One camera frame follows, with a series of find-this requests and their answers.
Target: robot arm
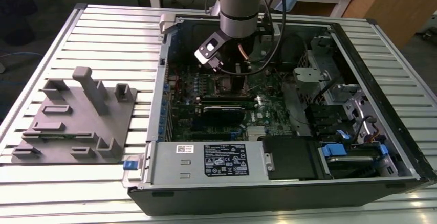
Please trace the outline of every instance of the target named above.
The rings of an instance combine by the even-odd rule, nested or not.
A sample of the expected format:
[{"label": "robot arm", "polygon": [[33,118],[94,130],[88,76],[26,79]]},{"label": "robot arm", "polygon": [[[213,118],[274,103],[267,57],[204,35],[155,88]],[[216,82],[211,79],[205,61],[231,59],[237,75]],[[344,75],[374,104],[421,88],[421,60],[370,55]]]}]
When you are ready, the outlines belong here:
[{"label": "robot arm", "polygon": [[[270,0],[268,2],[274,8],[280,8],[284,14],[296,0]],[[220,0],[220,30],[208,37],[195,51],[199,62],[215,71],[223,65],[217,55],[220,47],[229,41],[243,42],[256,30],[259,4],[260,0]]]}]

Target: metal bracket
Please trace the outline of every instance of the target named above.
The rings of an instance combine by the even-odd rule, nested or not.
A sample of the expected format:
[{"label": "metal bracket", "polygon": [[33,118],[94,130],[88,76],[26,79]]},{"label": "metal bracket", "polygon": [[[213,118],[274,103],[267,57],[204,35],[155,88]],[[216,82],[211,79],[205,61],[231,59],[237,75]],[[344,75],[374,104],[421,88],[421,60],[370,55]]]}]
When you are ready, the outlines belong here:
[{"label": "metal bracket", "polygon": [[271,153],[264,153],[266,169],[268,172],[274,171],[274,163],[271,157]]},{"label": "metal bracket", "polygon": [[176,22],[175,14],[161,14],[159,19],[159,31],[163,34],[164,30],[169,28]]}]

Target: floor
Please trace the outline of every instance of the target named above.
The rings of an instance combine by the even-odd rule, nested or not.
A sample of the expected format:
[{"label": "floor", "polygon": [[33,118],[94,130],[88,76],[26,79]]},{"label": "floor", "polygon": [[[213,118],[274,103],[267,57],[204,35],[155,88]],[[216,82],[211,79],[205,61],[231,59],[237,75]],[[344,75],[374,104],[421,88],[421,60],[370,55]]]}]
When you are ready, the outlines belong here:
[{"label": "floor", "polygon": [[[34,0],[38,7],[37,13],[28,16],[26,20],[33,29],[36,40],[29,44],[12,47],[0,41],[0,53],[36,52],[44,54],[68,18],[76,3],[139,6],[147,0]],[[164,7],[203,9],[204,0],[164,0]],[[437,93],[437,46],[423,42],[414,36],[402,49],[406,59],[417,70],[429,87]],[[0,74],[0,122],[21,92],[40,57],[32,55],[0,56],[0,63],[6,70]]]}]

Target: motherboard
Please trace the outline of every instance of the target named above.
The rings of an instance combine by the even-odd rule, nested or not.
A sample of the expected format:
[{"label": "motherboard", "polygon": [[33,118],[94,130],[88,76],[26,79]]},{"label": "motherboard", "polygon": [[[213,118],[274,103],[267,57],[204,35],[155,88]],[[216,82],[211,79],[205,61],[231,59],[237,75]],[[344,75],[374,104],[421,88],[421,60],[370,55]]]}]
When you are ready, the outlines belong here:
[{"label": "motherboard", "polygon": [[172,141],[245,141],[252,135],[291,135],[282,82],[275,69],[247,77],[229,91],[228,75],[196,65],[169,68]]}]

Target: blue connector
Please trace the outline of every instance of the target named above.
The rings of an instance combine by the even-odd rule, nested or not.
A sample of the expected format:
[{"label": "blue connector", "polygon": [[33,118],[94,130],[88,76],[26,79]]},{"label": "blue connector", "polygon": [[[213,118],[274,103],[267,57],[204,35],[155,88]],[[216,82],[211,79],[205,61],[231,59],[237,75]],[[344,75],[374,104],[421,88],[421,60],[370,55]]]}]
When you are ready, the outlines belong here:
[{"label": "blue connector", "polygon": [[388,155],[388,149],[384,145],[379,145],[379,150],[380,150],[380,154],[384,156],[384,155]]},{"label": "blue connector", "polygon": [[136,160],[125,160],[123,162],[123,170],[137,170],[137,161]]},{"label": "blue connector", "polygon": [[327,144],[322,147],[323,156],[346,156],[344,146],[342,144]]},{"label": "blue connector", "polygon": [[350,139],[350,135],[346,134],[342,130],[336,130],[336,132],[339,133],[340,137],[342,137],[344,140],[348,140],[348,139]]}]

